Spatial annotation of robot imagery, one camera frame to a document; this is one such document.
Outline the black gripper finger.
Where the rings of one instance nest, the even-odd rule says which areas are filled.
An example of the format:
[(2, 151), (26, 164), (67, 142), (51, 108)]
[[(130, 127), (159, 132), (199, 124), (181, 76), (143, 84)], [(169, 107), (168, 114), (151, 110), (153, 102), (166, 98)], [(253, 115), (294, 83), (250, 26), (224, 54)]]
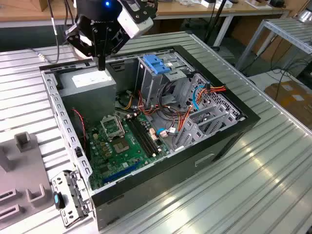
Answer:
[(106, 66), (106, 58), (111, 54), (116, 54), (130, 39), (124, 29), (118, 30), (107, 28), (104, 40), (102, 57), (100, 59), (100, 70), (104, 71)]
[[(81, 39), (83, 34), (91, 44), (87, 44)], [(87, 57), (92, 57), (98, 70), (101, 70), (101, 42), (98, 40), (98, 30), (96, 27), (87, 24), (75, 23), (65, 31), (66, 40), (78, 51)]]

